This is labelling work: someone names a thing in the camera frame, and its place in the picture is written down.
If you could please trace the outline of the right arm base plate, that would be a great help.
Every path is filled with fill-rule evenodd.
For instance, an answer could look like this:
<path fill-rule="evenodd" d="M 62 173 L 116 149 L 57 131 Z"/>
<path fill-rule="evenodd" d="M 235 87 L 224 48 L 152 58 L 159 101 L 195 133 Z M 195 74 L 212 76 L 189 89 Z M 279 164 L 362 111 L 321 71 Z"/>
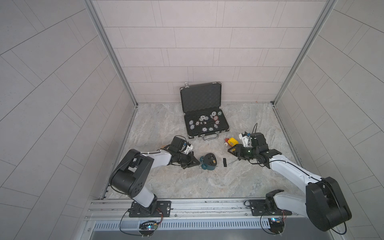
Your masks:
<path fill-rule="evenodd" d="M 253 217 L 260 216 L 291 216 L 293 213 L 287 210 L 280 210 L 275 206 L 269 207 L 266 203 L 266 199 L 260 200 L 245 200 L 244 206 L 249 208 Z"/>

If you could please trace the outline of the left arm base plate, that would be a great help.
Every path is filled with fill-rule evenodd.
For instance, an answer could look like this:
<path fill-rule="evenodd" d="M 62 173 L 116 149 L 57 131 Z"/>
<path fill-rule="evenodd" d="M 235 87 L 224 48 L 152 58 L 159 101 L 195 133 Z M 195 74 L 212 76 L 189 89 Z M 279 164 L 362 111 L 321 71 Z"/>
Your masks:
<path fill-rule="evenodd" d="M 129 209 L 130 218 L 159 218 L 169 217 L 171 211 L 171 201 L 156 201 L 148 208 L 140 205 L 138 202 L 133 202 Z"/>

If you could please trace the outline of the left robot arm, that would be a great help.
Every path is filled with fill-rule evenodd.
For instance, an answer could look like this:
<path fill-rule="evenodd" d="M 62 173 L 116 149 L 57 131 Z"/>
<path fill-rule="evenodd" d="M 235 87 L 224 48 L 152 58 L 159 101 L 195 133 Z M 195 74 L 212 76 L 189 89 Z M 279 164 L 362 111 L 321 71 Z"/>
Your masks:
<path fill-rule="evenodd" d="M 109 186 L 120 194 L 127 195 L 142 208 L 153 212 L 157 196 L 145 187 L 150 171 L 163 166 L 176 166 L 182 169 L 200 165 L 194 156 L 193 145 L 182 136 L 175 136 L 169 145 L 155 152 L 140 152 L 131 149 L 113 170 Z"/>

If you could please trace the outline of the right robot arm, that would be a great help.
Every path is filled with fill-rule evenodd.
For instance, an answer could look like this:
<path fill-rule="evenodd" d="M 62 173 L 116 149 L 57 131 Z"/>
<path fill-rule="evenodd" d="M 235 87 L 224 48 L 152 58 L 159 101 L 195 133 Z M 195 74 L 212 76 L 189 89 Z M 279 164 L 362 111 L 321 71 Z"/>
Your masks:
<path fill-rule="evenodd" d="M 226 139 L 228 152 L 239 160 L 273 170 L 295 184 L 304 196 L 292 195 L 278 189 L 266 194 L 264 203 L 250 201 L 249 208 L 256 216 L 295 213 L 308 218 L 319 230 L 326 232 L 345 224 L 352 212 L 339 183 L 331 178 L 315 175 L 286 158 L 276 149 L 270 149 L 262 133 L 240 134 L 241 141 Z"/>

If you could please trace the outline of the teal alarm clock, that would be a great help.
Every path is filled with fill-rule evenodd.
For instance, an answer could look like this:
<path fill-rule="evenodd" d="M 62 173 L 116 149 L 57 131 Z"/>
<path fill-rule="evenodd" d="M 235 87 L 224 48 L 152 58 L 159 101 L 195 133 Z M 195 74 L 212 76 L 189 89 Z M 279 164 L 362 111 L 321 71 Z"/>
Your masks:
<path fill-rule="evenodd" d="M 213 153 L 208 153 L 200 157 L 200 163 L 203 170 L 213 171 L 217 166 L 217 159 Z"/>

